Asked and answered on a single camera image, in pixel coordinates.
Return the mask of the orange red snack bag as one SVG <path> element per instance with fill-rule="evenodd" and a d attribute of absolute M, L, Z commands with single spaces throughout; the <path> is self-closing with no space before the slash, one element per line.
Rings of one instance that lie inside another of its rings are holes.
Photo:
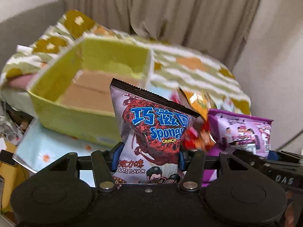
<path fill-rule="evenodd" d="M 208 113 L 210 108 L 216 105 L 210 95 L 205 91 L 191 92 L 178 88 L 171 96 L 171 100 L 199 113 L 192 127 L 190 127 L 182 138 L 182 145 L 187 150 L 197 149 L 209 151 L 215 145 L 209 131 Z"/>

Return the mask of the pink plush toy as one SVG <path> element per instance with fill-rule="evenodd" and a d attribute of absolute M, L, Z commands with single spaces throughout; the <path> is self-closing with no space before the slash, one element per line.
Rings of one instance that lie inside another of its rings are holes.
<path fill-rule="evenodd" d="M 36 74 L 34 73 L 14 77 L 8 81 L 8 85 L 15 89 L 26 90 L 27 86 L 35 76 Z"/>

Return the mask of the grey bed headboard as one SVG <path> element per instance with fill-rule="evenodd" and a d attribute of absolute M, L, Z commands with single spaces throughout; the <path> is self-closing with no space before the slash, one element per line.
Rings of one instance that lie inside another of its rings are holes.
<path fill-rule="evenodd" d="M 62 0 L 40 5 L 1 22 L 1 69 L 15 53 L 17 45 L 34 43 L 65 12 Z"/>

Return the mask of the purple cartoon snack bag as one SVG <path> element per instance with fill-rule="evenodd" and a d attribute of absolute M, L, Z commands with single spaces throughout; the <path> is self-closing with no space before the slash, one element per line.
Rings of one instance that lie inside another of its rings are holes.
<path fill-rule="evenodd" d="M 208 124 L 215 145 L 207 152 L 218 156 L 236 149 L 267 157 L 271 150 L 272 119 L 210 109 Z"/>

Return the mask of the beige curtain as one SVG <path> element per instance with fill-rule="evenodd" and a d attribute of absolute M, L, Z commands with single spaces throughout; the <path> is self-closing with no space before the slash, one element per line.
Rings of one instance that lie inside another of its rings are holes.
<path fill-rule="evenodd" d="M 260 0 L 63 0 L 97 23 L 183 45 L 234 68 Z"/>

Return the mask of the purple Sponge Crunch chocolate bag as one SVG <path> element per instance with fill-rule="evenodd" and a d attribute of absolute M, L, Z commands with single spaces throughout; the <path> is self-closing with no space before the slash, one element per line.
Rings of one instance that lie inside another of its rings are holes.
<path fill-rule="evenodd" d="M 115 183 L 179 183 L 181 138 L 199 114 L 119 79 L 112 79 L 110 93 L 124 144 Z"/>

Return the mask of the white paper roll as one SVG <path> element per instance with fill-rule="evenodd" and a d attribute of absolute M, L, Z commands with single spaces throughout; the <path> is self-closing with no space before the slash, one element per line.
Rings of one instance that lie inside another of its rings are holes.
<path fill-rule="evenodd" d="M 16 47 L 17 53 L 22 53 L 25 55 L 30 55 L 33 53 L 33 48 L 28 46 L 17 45 Z"/>

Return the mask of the green storage box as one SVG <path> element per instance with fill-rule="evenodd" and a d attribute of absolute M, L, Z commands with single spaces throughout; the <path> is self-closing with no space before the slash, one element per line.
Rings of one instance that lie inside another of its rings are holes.
<path fill-rule="evenodd" d="M 109 89 L 112 79 L 143 88 L 153 66 L 150 47 L 89 34 L 38 73 L 28 93 L 45 128 L 111 147 L 121 139 Z"/>

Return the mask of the floral striped duvet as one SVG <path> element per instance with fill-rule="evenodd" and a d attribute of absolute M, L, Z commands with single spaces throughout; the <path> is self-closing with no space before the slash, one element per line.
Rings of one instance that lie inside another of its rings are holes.
<path fill-rule="evenodd" d="M 37 41 L 29 45 L 28 47 L 33 48 L 32 54 L 25 55 L 16 51 L 4 65 L 1 85 L 8 84 L 14 77 L 38 73 L 61 51 L 87 33 L 151 47 L 155 60 L 151 76 L 153 87 L 172 90 L 180 86 L 184 91 L 205 91 L 214 101 L 215 108 L 250 114 L 249 96 L 242 91 L 234 75 L 220 61 L 182 46 L 175 47 L 107 29 L 77 10 L 63 14 L 56 25 L 49 26 Z"/>

